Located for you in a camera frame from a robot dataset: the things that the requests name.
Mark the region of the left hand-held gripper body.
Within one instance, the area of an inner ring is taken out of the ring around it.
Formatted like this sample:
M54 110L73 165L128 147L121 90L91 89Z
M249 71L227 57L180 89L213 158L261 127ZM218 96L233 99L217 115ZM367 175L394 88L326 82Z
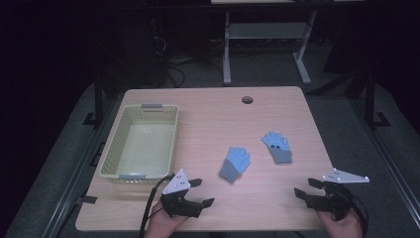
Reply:
M202 203L185 198L191 189L189 181L184 169L180 169L163 189L160 202L169 216L199 217Z

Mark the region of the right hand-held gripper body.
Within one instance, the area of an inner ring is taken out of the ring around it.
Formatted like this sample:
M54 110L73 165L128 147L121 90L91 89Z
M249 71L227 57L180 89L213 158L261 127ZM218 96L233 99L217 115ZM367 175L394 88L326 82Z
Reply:
M333 168L328 174L323 175L321 182L324 184L322 190L324 195L308 194L306 201L308 208L319 211L326 211L333 214L336 221L344 219L349 210L352 209L362 221L368 221L368 212L361 210L356 205L357 198L346 188L348 183L368 183L369 177L358 176Z

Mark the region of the plain blue knit glove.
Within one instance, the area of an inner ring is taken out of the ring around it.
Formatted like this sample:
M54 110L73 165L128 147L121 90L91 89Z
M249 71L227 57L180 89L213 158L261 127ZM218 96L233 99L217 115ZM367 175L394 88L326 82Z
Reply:
M245 148L231 147L219 171L219 176L228 183L234 183L251 164L250 157Z

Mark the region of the cream plastic basket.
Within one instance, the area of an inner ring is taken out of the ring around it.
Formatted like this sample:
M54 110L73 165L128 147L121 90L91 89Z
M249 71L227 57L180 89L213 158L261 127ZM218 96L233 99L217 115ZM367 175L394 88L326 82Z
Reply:
M104 148L99 175L126 183L155 183L170 175L178 115L177 105L124 106Z

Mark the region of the blue knit glove dark dots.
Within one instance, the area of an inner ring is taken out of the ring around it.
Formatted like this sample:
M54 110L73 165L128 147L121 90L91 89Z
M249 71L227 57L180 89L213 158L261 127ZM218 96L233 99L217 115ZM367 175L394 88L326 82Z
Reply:
M281 134L269 132L262 137L262 142L267 146L269 153L277 165L292 163L292 153L288 140Z

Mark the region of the person's right hand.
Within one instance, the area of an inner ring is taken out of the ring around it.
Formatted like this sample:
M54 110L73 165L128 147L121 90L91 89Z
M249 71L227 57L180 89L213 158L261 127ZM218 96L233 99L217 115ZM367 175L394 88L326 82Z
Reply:
M363 238L362 223L352 209L340 221L335 221L328 212L316 210L316 214L331 238Z

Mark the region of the person's left hand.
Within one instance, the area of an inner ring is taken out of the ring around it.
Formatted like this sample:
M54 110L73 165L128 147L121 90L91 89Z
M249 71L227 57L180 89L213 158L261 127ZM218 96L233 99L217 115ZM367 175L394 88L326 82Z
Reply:
M169 238L169 236L182 224L187 216L169 216L159 201L152 209L153 216L149 220L144 238Z

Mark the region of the aluminium floor rail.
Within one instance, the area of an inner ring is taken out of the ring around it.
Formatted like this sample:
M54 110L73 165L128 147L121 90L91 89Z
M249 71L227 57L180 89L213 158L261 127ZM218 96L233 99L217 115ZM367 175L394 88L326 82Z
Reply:
M397 167L393 157L391 156L389 150L386 148L377 131L374 130L366 121L364 111L360 104L354 100L352 100L350 104L360 119L365 131L367 132L367 135L373 143L373 146L379 153L382 163L384 164L385 169L388 172L390 179L393 182L399 196L401 197L407 211L420 230L420 201L417 199L400 169Z
M49 193L54 195L54 201L42 238L57 238L73 209L82 203L119 105L119 101L106 99L104 119L98 126L83 124L93 111L89 103L76 105L74 115L64 126L45 164L46 178L52 182Z

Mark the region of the black stand post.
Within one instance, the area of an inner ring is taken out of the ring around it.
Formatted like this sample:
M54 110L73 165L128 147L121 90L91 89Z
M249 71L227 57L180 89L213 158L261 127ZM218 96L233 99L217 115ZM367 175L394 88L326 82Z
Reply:
M103 120L103 92L100 75L97 75L94 80L94 109L94 112L86 115L83 125L92 125L94 128L98 128Z
M372 72L367 75L366 98L365 98L365 121L367 125L376 130L378 127L389 127L390 123L382 112L374 109L375 101L375 77Z

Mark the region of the grey metal desk frame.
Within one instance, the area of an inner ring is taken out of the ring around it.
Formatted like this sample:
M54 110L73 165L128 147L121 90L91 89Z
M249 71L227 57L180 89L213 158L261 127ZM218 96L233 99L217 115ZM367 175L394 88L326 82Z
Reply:
M232 23L230 13L225 15L223 83L232 83L230 63L230 43L233 40L300 40L301 46L294 52L293 59L302 82L309 85L312 80L308 74L303 57L312 33L317 11L312 11L306 22L292 23Z

